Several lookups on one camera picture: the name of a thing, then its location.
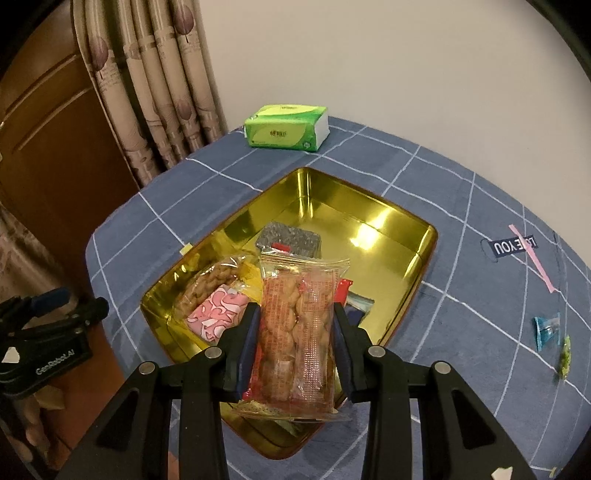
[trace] green tissue pack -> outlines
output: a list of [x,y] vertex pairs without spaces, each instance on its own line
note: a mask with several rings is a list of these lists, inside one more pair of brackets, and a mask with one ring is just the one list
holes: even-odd
[[329,134],[325,106],[265,105],[244,122],[251,147],[317,151]]

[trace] wooden door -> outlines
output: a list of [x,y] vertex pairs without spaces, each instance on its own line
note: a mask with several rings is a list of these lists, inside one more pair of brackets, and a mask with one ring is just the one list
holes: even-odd
[[138,188],[88,77],[69,1],[0,80],[0,119],[0,201],[89,291],[86,244]]

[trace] pink patterned package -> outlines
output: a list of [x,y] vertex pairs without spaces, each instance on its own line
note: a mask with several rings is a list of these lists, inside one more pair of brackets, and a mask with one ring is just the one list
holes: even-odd
[[211,345],[217,344],[227,328],[238,325],[250,299],[222,285],[187,318],[187,326]]

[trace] black clamp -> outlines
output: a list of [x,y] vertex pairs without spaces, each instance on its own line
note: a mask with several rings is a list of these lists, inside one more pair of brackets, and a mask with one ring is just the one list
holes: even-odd
[[69,300],[68,289],[57,288],[0,303],[0,393],[26,397],[92,356],[86,331],[107,316],[109,304],[103,298],[81,300],[64,319],[23,330],[32,318]]
[[[409,364],[349,324],[335,304],[333,349],[350,401],[371,402],[364,480],[410,480],[410,398],[418,399],[428,480],[535,480],[491,412],[447,363]],[[167,478],[173,399],[181,399],[180,480],[228,480],[219,402],[248,388],[260,308],[249,303],[239,326],[184,364],[142,363],[101,412],[61,470],[59,480]]]

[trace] table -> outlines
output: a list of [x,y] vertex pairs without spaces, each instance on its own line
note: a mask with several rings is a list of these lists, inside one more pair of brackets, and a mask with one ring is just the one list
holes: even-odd
[[[589,270],[525,206],[474,172],[417,144],[364,125],[330,119],[317,154],[248,147],[228,133],[157,177],[93,234],[86,261],[92,288],[109,300],[107,340],[125,375],[140,362],[170,360],[146,324],[139,301],[179,258],[220,221],[289,171],[312,166],[380,194],[439,232],[418,293],[388,347],[406,361],[449,361],[496,414],[539,478],[561,468],[591,425]],[[490,240],[533,235],[537,257],[558,292],[526,253],[494,258]],[[567,381],[555,367],[560,348],[535,349],[534,316],[561,316],[573,361]],[[224,428],[233,479],[357,479],[365,452],[368,406],[351,421],[327,424],[280,464],[256,454]],[[415,478],[421,476],[420,425],[414,404]],[[170,450],[178,449],[178,406]]]

